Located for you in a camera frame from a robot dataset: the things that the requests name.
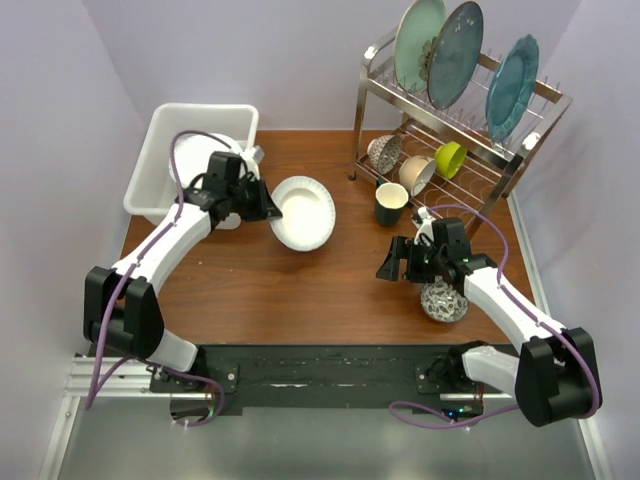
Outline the plain white deep plate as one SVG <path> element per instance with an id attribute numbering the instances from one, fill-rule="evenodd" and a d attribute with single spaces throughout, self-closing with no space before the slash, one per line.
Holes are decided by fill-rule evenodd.
<path id="1" fill-rule="evenodd" d="M 310 252 L 331 237 L 336 208 L 328 189 L 308 176 L 292 176 L 278 184 L 272 199 L 282 217 L 270 222 L 276 238 L 287 248 Z"/>

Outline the white blue-rimmed deep plate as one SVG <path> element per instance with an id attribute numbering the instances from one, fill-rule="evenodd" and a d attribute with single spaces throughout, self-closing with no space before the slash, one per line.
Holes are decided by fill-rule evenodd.
<path id="1" fill-rule="evenodd" d="M 189 134 L 176 141 L 173 157 L 181 187 L 186 188 L 198 174 L 207 171 L 209 158 L 214 152 L 241 154 L 243 148 L 234 139 L 222 134 L 212 137 Z"/>

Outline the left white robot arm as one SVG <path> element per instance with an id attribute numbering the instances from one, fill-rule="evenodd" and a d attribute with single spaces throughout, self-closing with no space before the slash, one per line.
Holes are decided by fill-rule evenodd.
<path id="1" fill-rule="evenodd" d="M 186 254 L 230 215 L 245 222 L 281 218 L 260 177 L 260 154 L 257 147 L 212 153 L 133 252 L 87 274 L 83 334 L 98 356 L 111 349 L 160 365 L 185 392 L 205 385 L 201 348 L 165 326 L 157 295 Z"/>

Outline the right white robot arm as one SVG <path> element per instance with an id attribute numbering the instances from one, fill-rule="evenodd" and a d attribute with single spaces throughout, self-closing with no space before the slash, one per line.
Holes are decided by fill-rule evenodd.
<path id="1" fill-rule="evenodd" d="M 469 342 L 451 348 L 435 375 L 459 393 L 481 383 L 508 394 L 536 427 L 593 416 L 603 399 L 592 337 L 564 327 L 514 289 L 502 265 L 473 252 L 460 219 L 426 213 L 414 218 L 416 235 L 392 238 L 377 278 L 443 281 L 479 307 L 517 351 L 509 355 L 483 341 Z"/>

